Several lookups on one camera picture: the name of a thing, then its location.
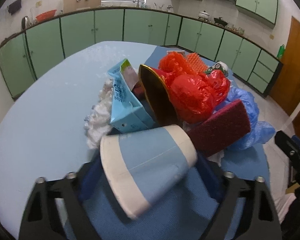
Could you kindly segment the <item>dark red scouring pad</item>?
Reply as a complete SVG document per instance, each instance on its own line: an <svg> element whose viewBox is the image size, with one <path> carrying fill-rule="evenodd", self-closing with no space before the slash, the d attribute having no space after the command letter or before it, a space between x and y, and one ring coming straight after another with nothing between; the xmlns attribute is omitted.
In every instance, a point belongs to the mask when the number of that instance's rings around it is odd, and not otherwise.
<svg viewBox="0 0 300 240"><path fill-rule="evenodd" d="M187 134L196 150L210 157L251 131L250 121L243 102L234 100L206 121L191 128Z"/></svg>

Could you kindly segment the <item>blue white paper cup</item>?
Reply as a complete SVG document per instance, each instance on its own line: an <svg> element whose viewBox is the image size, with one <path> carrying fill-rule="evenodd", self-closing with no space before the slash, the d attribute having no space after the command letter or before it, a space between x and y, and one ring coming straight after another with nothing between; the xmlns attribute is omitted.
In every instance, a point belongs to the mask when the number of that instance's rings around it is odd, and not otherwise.
<svg viewBox="0 0 300 240"><path fill-rule="evenodd" d="M101 163L111 190L132 220L181 180L197 162L197 152L178 125L105 135Z"/></svg>

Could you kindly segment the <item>white tissue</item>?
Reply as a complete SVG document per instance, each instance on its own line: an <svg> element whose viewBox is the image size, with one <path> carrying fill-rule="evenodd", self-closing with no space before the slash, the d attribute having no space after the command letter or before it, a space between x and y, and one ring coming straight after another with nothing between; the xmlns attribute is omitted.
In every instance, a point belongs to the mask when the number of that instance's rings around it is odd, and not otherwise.
<svg viewBox="0 0 300 240"><path fill-rule="evenodd" d="M114 79L107 79L99 93L99 101L91 109L89 116L85 118L85 135L87 145L90 149L100 146L101 139L108 134L112 127L110 125Z"/></svg>

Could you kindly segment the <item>light blue milk carton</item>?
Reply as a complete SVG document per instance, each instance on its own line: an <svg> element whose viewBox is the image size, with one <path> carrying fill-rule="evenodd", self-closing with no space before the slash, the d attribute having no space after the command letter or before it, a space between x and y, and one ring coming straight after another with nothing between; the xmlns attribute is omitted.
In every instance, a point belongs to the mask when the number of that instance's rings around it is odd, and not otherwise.
<svg viewBox="0 0 300 240"><path fill-rule="evenodd" d="M143 131L155 122L132 90L139 78L128 59L123 59L108 71L113 78L113 100L110 124L121 133Z"/></svg>

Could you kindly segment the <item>red gold foil pouch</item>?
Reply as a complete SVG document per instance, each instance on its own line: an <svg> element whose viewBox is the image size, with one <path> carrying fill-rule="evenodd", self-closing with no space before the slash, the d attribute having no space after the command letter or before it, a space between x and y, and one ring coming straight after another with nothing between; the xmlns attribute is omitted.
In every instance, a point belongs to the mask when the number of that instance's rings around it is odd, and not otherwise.
<svg viewBox="0 0 300 240"><path fill-rule="evenodd" d="M146 100L160 126L181 125L175 108L170 102L165 83L167 74L145 64L139 66L139 79L145 91Z"/></svg>

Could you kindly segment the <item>green lower kitchen cabinets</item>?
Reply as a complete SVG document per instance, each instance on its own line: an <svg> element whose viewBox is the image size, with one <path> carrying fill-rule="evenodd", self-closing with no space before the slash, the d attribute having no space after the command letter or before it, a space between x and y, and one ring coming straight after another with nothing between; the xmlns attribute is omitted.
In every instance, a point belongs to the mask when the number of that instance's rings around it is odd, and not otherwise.
<svg viewBox="0 0 300 240"><path fill-rule="evenodd" d="M67 57L103 41L178 47L224 62L262 96L282 69L261 46L213 23L151 9L87 10L44 20L1 43L0 71L11 97L18 98Z"/></svg>

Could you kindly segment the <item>blue plastic bag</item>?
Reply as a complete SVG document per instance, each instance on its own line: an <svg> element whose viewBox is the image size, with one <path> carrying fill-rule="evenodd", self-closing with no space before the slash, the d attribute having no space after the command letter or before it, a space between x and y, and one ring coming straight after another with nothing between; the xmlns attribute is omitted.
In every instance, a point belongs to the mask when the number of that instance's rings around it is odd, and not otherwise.
<svg viewBox="0 0 300 240"><path fill-rule="evenodd" d="M275 134L275 128L266 121L258 121L259 108L250 92L235 86L230 86L226 99L220 103L215 111L218 111L229 103L239 99L243 102L249 118L251 131L227 147L231 151L243 151L255 144L266 144Z"/></svg>

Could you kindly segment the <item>light blue tablecloth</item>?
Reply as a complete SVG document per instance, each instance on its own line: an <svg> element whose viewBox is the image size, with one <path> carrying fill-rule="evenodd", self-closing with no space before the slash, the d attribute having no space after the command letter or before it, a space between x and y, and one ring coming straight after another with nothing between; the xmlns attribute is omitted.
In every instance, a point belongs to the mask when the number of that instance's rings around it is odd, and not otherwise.
<svg viewBox="0 0 300 240"><path fill-rule="evenodd" d="M63 60L14 103L0 124L0 222L13 236L39 177L63 178L88 162L84 119L97 103L110 68L145 63L154 45L101 42Z"/></svg>

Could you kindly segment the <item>green bottle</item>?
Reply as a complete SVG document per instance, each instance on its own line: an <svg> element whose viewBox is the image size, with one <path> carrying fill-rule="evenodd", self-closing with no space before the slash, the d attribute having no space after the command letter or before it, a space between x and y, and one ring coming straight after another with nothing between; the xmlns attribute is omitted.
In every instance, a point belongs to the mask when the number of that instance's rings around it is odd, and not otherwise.
<svg viewBox="0 0 300 240"><path fill-rule="evenodd" d="M276 57L277 57L279 60L282 59L284 52L285 52L285 45L282 44L282 45L279 47L279 50L278 50L278 53L277 53L277 56L276 56Z"/></svg>

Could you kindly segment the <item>green white snack wrapper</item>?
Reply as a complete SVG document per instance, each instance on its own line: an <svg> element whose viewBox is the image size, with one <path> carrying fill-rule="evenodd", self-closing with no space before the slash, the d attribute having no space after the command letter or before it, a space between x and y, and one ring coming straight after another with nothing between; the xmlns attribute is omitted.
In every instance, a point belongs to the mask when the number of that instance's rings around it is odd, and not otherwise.
<svg viewBox="0 0 300 240"><path fill-rule="evenodd" d="M225 77L228 77L229 75L228 65L222 61L218 61L214 65L209 66L205 71L205 74L211 74L213 70L221 70Z"/></svg>

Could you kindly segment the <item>red plastic bag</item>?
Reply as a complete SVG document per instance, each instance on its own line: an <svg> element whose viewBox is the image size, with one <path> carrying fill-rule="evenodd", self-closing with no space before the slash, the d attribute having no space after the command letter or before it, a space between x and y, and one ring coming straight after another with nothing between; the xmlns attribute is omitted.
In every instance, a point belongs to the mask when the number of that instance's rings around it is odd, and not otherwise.
<svg viewBox="0 0 300 240"><path fill-rule="evenodd" d="M177 51L167 53L159 61L158 69L167 74L165 83L170 102L179 119L189 124L207 120L230 90L230 80L221 70L196 74L186 55Z"/></svg>

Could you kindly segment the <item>orange foam net flat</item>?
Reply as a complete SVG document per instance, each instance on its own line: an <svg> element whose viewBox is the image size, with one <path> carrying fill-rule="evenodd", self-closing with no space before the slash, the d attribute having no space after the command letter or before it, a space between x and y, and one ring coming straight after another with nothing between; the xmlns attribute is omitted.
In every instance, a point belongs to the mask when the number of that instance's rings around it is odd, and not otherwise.
<svg viewBox="0 0 300 240"><path fill-rule="evenodd" d="M197 53L186 55L186 60L196 74L205 72L208 69L208 66L202 61Z"/></svg>

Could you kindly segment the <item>black wok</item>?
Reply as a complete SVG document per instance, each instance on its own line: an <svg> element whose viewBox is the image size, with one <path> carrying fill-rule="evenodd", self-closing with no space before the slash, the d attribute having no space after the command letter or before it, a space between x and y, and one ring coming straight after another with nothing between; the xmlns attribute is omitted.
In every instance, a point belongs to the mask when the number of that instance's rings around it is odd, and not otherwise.
<svg viewBox="0 0 300 240"><path fill-rule="evenodd" d="M225 22L221 17L219 17L219 18L214 18L213 20L214 20L214 23L215 23L216 25L222 26L223 28L226 27L226 26L228 25L228 23Z"/></svg>

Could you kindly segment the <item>steel electric kettle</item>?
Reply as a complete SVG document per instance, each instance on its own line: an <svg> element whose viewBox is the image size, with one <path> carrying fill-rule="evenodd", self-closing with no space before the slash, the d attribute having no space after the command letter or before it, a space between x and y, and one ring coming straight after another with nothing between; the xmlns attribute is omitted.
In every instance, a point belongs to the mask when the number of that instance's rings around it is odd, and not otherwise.
<svg viewBox="0 0 300 240"><path fill-rule="evenodd" d="M31 25L31 21L28 16L21 19L21 30L27 29Z"/></svg>

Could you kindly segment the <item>dark hanging towel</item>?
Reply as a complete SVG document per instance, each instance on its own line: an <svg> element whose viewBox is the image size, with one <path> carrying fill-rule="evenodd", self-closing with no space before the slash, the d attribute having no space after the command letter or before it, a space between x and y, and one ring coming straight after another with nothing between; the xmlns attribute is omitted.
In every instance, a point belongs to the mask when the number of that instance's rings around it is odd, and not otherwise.
<svg viewBox="0 0 300 240"><path fill-rule="evenodd" d="M21 1L22 0L16 0L7 7L10 15L16 14L21 9Z"/></svg>

